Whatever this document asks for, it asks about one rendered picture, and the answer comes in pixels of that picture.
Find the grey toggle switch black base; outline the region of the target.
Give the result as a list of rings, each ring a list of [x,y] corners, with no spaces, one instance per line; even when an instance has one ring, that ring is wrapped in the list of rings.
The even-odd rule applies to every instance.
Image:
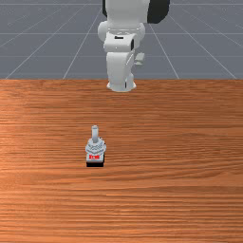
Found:
[[[85,147],[86,166],[103,167],[105,151],[106,144],[99,136],[99,127],[97,125],[93,125],[91,127],[91,138],[88,140]]]

